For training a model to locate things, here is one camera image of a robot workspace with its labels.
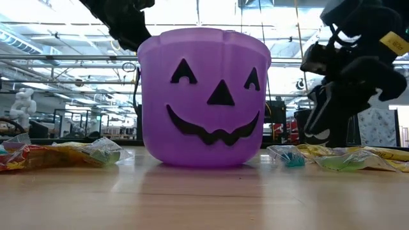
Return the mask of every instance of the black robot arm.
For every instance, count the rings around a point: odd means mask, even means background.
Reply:
[[[137,51],[151,35],[141,10],[152,7],[155,0],[80,0],[94,17],[108,28],[109,34],[123,49]]]
[[[305,72],[325,76],[308,95],[315,108],[305,132],[318,134],[370,108],[368,100],[377,89],[382,90],[381,101],[405,91],[406,79],[392,63],[409,52],[408,16],[407,0],[331,0],[326,5],[321,20],[333,35],[327,45],[309,47],[301,66]],[[340,32],[357,39],[343,41]]]

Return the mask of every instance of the wooden table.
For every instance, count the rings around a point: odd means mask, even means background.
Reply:
[[[407,229],[409,174],[160,165],[144,148],[106,169],[0,174],[0,229]]]

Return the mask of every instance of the ceiling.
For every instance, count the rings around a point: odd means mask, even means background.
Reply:
[[[320,13],[326,2],[324,0],[298,0],[298,10],[291,0],[261,0],[261,10],[258,1],[243,1],[245,4],[241,7],[240,0],[156,0],[154,7],[145,10],[146,25],[152,35],[184,27],[214,27],[239,31],[263,41],[270,49],[272,58],[277,61],[284,58],[299,59],[301,49],[305,50],[316,41],[326,43],[331,36],[329,29],[323,27],[320,20]],[[134,55],[128,50],[121,49],[109,36],[108,28],[94,18],[78,0],[0,1],[0,31],[2,30],[13,33],[17,38],[43,52],[52,50],[54,54],[64,55]],[[27,52],[0,42],[0,54],[27,54]],[[400,60],[409,60],[409,57],[401,57]],[[123,82],[130,82],[134,78],[133,72],[124,72],[118,68],[127,61],[116,63],[62,61],[60,66],[71,66],[71,68],[55,68],[54,78],[51,78],[51,68],[42,68],[50,67],[49,63],[9,61],[28,68],[31,72],[15,66],[11,68],[8,63],[0,63],[0,73],[7,79],[43,81],[51,79],[54,82],[76,79],[118,82],[120,79]],[[98,68],[79,68],[81,65],[98,65]],[[299,70],[299,60],[295,63],[281,60],[279,64],[274,63],[268,73],[271,94],[286,96],[288,103],[292,103],[296,96],[287,96],[288,94],[305,93],[305,86],[300,87],[299,84],[304,80],[304,73]],[[318,84],[320,79],[319,75],[307,74],[307,87]],[[73,84],[48,84],[48,87],[49,90],[60,92],[52,93],[53,96],[67,101],[80,98],[105,105],[112,104],[112,101],[107,100],[108,92],[127,93],[132,92],[134,88],[131,84],[124,86],[86,84],[81,87]],[[46,90],[44,86],[39,85],[37,89]],[[112,95],[116,99],[115,104],[129,105],[127,102],[131,99],[130,94],[111,93]],[[140,101],[140,95],[137,95],[137,100]]]

